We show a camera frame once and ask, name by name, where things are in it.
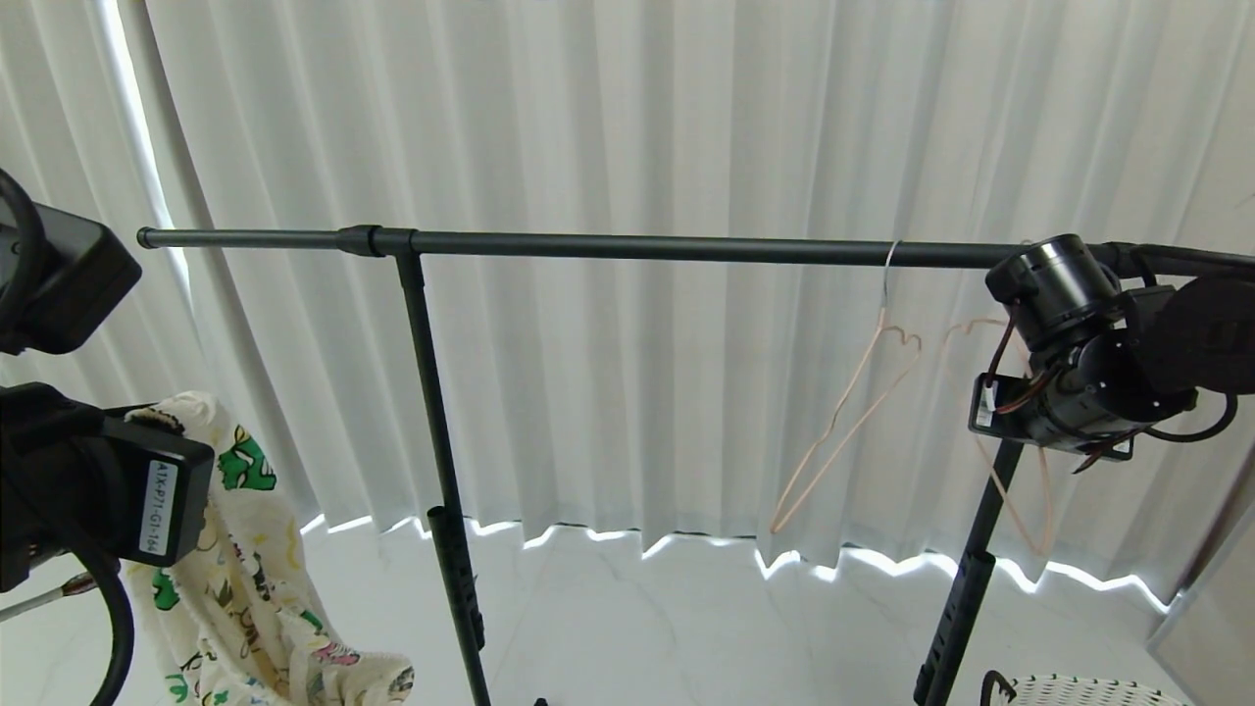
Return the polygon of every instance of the black clothes rack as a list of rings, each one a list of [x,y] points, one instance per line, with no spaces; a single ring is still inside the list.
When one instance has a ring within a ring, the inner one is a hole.
[[[432,508],[427,518],[476,706],[491,703],[479,660],[479,651],[484,646],[484,623],[476,598],[449,426],[435,365],[435,344],[423,280],[423,255],[881,266],[886,263],[892,247],[890,265],[895,267],[989,268],[1023,250],[1020,245],[954,242],[899,242],[895,246],[892,242],[840,240],[430,232],[374,224],[338,231],[143,228],[138,240],[144,247],[341,250],[351,255],[397,260],[443,503]],[[1206,257],[1200,257],[1199,261],[1165,257],[1160,262],[1153,255],[1142,253],[1135,258],[1131,253],[1132,245],[1122,242],[1091,245],[1089,248],[1099,262],[1119,277],[1140,276],[1147,263],[1157,272],[1185,276],[1205,273],[1211,266]],[[1014,441],[1003,441],[999,446],[994,469],[1004,485],[1010,485],[1022,451],[1023,445]],[[916,680],[914,696],[915,702],[921,706],[944,706],[949,700],[993,576],[994,557],[988,552],[989,539],[1001,507],[1001,495],[990,480],[973,522],[932,646]],[[535,703],[543,706],[546,702],[540,698]]]

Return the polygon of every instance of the white marble floor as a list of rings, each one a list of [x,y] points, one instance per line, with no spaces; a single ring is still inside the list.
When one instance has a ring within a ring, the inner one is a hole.
[[[409,702],[469,702],[430,542],[361,527],[315,530],[306,543],[341,636],[414,661]],[[644,561],[635,534],[594,542],[558,528],[538,547],[521,544],[517,527],[472,540],[498,705],[907,706],[950,583],[926,563],[891,577],[856,557],[836,577],[793,563],[763,581],[747,542],[675,538]],[[70,573],[41,569],[0,603]],[[1131,678],[1180,697],[1143,648],[1160,619],[1132,588],[1096,593],[1048,574],[1027,594],[999,571],[951,703],[975,705],[989,668]],[[98,598],[5,623],[0,703],[85,703],[107,650]],[[163,690],[141,637],[120,703],[172,702]]]

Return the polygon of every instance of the tile floor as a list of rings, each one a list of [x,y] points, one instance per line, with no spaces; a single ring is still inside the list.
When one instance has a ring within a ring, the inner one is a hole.
[[[950,583],[941,568],[891,577],[855,553],[835,578],[793,563],[764,582],[747,542],[675,538],[643,561],[638,535],[606,537],[557,528],[521,549],[508,527],[472,539],[494,703],[911,703]],[[306,544],[341,636],[414,661],[410,703],[469,702],[429,540],[408,527],[376,538],[366,525],[318,529]],[[61,562],[0,603],[59,583],[73,573]],[[1096,593],[1048,574],[1025,594],[999,571],[951,703],[975,705],[988,668],[1130,678],[1180,696],[1143,647],[1160,619],[1133,588]],[[87,703],[107,648],[94,594],[5,623],[0,703]],[[172,703],[144,648],[141,637],[120,703]]]

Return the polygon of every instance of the vertical pole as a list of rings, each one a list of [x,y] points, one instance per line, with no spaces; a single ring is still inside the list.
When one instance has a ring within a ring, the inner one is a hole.
[[[998,456],[994,458],[994,473],[1003,482],[1003,488],[1010,488],[1022,451],[1024,445],[1018,441],[1004,439],[999,444]],[[971,522],[968,545],[950,586],[950,596],[932,636],[932,646],[915,680],[914,696],[920,706],[945,706],[950,700],[950,691],[963,665],[963,655],[968,651],[968,641],[976,624],[985,589],[989,588],[989,579],[994,576],[994,556],[989,553],[989,540],[994,535],[1001,510],[1003,495],[990,479],[985,483],[985,493]]]
[[[479,650],[483,648],[483,616],[479,613],[474,593],[474,574],[471,571],[471,552],[467,547],[466,523],[462,522],[462,499],[458,497],[458,477],[453,469],[453,444],[449,441],[449,423],[444,416],[444,398],[441,395],[441,375],[435,367],[435,342],[432,339],[432,320],[423,291],[423,263],[418,252],[399,255],[397,270],[405,292],[405,310],[409,330],[414,337],[414,356],[418,359],[418,376],[423,385],[423,405],[435,451],[435,473],[441,482],[443,505],[432,508],[427,517],[432,527],[432,540],[444,578],[444,593],[453,614],[453,630],[462,648],[471,698],[474,706],[491,706],[488,683],[484,680]]]

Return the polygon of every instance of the white basket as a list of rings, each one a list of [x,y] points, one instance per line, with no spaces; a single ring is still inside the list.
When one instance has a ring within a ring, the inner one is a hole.
[[[985,675],[981,706],[1187,706],[1157,688],[1137,682],[1059,675],[1007,681]]]

